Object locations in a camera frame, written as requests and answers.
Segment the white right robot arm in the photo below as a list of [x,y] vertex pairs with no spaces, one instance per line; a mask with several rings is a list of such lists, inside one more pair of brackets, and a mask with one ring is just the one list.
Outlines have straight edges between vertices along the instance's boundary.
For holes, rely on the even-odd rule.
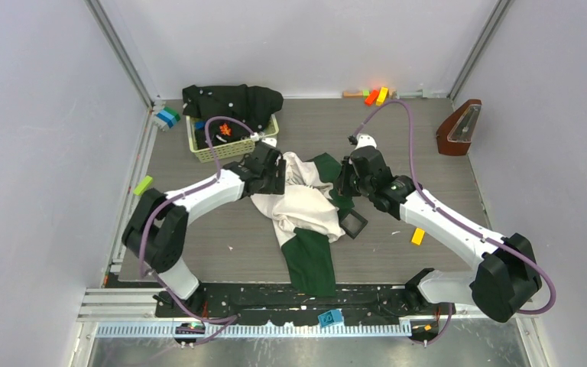
[[426,313],[435,304],[468,304],[504,323],[526,314],[526,302],[542,288],[530,241],[519,233],[504,236],[477,225],[441,203],[413,177],[395,176],[373,146],[356,148],[342,159],[339,194],[363,196],[395,219],[422,229],[458,255],[467,271],[424,268],[404,286],[406,304]]

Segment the white and green t-shirt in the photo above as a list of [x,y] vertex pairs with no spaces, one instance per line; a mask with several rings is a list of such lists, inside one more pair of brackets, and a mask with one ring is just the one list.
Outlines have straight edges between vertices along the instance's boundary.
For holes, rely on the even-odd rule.
[[273,223],[292,287],[332,297],[336,276],[330,245],[345,235],[339,216],[354,207],[334,186],[342,166],[327,153],[304,161],[286,152],[284,162],[284,194],[255,194],[251,201]]

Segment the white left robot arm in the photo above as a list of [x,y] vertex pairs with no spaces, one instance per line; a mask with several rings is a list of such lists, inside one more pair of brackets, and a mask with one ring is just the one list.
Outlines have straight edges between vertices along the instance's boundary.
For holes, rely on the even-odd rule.
[[255,194],[284,194],[286,162],[276,138],[258,141],[241,161],[180,190],[146,190],[122,233],[122,244],[153,270],[174,294],[174,306],[196,316],[204,305],[199,279],[187,267],[183,248],[188,225],[227,203]]

